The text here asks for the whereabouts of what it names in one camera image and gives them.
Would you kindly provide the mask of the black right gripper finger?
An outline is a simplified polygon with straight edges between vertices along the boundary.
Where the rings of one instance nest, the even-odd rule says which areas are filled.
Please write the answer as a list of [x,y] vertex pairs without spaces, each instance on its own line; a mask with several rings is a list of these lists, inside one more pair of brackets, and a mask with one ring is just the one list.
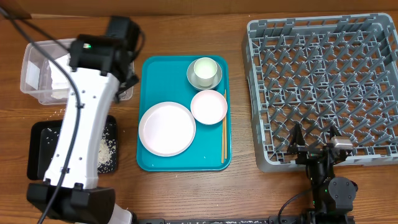
[[305,140],[303,138],[300,123],[295,123],[294,127],[290,130],[291,140],[287,148],[288,154],[297,154],[305,148]]
[[338,137],[341,136],[341,133],[339,132],[338,128],[337,128],[335,125],[330,126],[330,129],[329,129],[329,136],[330,136],[331,138],[333,138],[333,137],[335,137],[335,136],[338,136]]

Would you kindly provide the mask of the large pink plate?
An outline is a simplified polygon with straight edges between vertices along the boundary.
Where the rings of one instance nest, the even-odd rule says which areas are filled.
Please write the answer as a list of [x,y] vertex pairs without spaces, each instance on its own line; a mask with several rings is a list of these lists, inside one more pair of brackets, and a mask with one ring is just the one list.
[[185,151],[193,142],[196,122],[183,105],[171,101],[150,107],[139,122],[139,139],[152,154],[172,157]]

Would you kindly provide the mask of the grey metal bowl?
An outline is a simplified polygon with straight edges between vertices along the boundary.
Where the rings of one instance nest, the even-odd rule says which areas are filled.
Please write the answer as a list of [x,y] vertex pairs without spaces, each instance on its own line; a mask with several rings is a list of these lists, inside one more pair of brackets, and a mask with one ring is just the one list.
[[198,90],[198,91],[202,91],[202,90],[214,90],[222,81],[222,77],[223,77],[223,72],[221,69],[221,66],[216,63],[217,65],[217,73],[215,75],[215,78],[213,80],[213,83],[210,86],[201,86],[197,80],[197,76],[195,75],[194,72],[194,64],[197,60],[194,60],[187,69],[187,80],[188,82],[192,85],[192,87],[194,87],[194,89]]

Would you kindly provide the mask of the white paper napkin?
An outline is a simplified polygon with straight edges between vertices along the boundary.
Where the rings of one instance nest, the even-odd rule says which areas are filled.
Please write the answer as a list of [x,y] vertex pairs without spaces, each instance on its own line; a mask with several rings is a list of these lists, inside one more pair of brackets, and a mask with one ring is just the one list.
[[[66,71],[70,71],[69,54],[59,57],[55,61]],[[61,100],[68,98],[68,92],[70,84],[65,78],[64,74],[52,63],[49,63],[50,67],[50,77],[51,77],[51,88],[52,88],[52,98]]]

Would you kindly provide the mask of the wooden chopstick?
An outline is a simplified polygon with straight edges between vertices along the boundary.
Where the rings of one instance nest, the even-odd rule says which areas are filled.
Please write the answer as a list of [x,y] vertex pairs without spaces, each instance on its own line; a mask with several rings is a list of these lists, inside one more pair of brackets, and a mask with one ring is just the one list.
[[[224,90],[224,99],[226,100],[226,90]],[[224,155],[223,162],[224,162],[228,158],[227,114],[225,115],[225,117],[223,119],[223,143],[224,143],[224,146],[223,146],[223,155]]]
[[222,143],[221,143],[221,163],[223,164],[224,163],[224,145],[225,145],[225,143],[224,143],[224,132],[225,132],[225,126],[224,126],[224,123],[225,123],[225,118],[223,118],[223,120],[222,120]]

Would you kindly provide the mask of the pale green cup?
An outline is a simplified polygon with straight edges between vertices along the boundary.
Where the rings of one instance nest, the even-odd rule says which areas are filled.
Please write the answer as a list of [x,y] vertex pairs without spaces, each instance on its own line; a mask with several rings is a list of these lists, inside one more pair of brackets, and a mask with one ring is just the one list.
[[209,58],[199,58],[193,66],[194,73],[198,78],[198,84],[203,87],[211,86],[218,71],[217,63]]

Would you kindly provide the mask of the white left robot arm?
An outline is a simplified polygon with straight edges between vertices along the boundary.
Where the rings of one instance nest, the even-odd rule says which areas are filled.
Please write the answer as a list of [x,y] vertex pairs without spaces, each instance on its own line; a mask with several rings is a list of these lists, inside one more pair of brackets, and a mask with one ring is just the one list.
[[43,218],[68,223],[136,223],[116,204],[114,189],[98,186],[98,153],[111,103],[134,86],[131,64],[144,33],[128,17],[113,16],[101,36],[81,34],[70,45],[67,107],[53,158],[28,201]]

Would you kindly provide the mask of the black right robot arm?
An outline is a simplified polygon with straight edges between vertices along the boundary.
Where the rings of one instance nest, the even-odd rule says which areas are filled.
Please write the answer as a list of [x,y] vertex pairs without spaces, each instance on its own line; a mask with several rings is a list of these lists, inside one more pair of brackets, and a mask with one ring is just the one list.
[[[329,130],[330,140],[321,147],[306,146],[300,123],[295,123],[290,133],[292,138],[287,152],[297,156],[295,163],[305,166],[311,187],[283,204],[277,221],[279,223],[354,223],[348,213],[353,210],[353,201],[358,185],[345,177],[337,177],[334,165],[344,162],[353,150],[349,138],[340,134],[335,126]],[[299,197],[312,193],[313,208],[297,216],[283,216],[284,208]]]

